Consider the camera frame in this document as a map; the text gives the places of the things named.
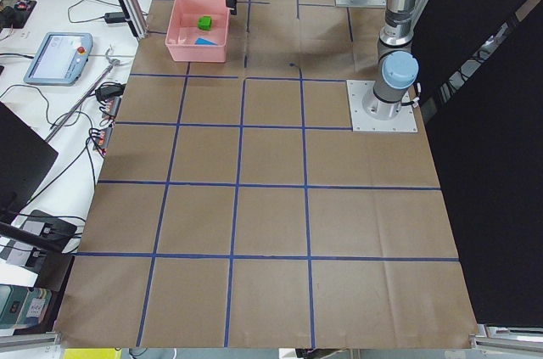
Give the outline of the green toy block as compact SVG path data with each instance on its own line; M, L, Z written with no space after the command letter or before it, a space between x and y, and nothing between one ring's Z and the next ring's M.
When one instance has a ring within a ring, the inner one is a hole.
M212 29L212 26L213 26L213 19L211 16L203 15L199 17L198 22L197 22L197 27L201 31L210 31Z

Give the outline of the blue toy block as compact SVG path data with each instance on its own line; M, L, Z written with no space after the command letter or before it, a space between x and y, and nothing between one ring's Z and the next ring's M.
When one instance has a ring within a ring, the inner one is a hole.
M201 45L201 46L216 46L217 43L213 42L211 40L199 37L194 42L195 45Z

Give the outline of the pink plastic box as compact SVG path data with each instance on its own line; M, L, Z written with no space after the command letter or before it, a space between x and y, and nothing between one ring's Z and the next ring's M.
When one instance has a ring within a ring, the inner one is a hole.
M203 15L213 19L210 31L201 31L197 27L199 17ZM229 22L226 0L174 0L165 45L176 62L225 63ZM199 37L217 45L195 45Z

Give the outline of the black power adapter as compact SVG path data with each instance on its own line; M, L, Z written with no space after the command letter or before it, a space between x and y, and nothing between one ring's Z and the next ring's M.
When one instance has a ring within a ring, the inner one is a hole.
M126 21L126 17L122 12L108 12L104 14L106 24L118 24Z

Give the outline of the metal rod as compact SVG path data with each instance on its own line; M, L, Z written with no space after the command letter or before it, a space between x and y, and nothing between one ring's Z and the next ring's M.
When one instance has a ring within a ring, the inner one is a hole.
M89 98L92 93L100 86L100 84L105 80L105 77L114 69L116 66L120 65L120 60L116 57L113 57L114 48L112 45L106 50L104 56L108 61L108 65L98 76L97 80L83 93L83 95L78 99L78 101L58 120L54 123L53 129L45 137L45 142L49 143L54 136L59 132L59 130L66 124L68 119L76 112L76 110Z

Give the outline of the teach pendant tablet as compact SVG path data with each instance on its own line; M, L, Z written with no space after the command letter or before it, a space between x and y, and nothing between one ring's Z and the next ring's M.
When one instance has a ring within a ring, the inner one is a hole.
M86 32L48 32L25 73L24 83L71 86L81 76L92 51L93 37Z

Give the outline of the black monitor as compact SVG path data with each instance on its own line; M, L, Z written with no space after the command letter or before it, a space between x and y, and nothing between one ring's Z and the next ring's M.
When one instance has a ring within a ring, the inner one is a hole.
M58 152L1 104L1 222L10 224L49 173Z

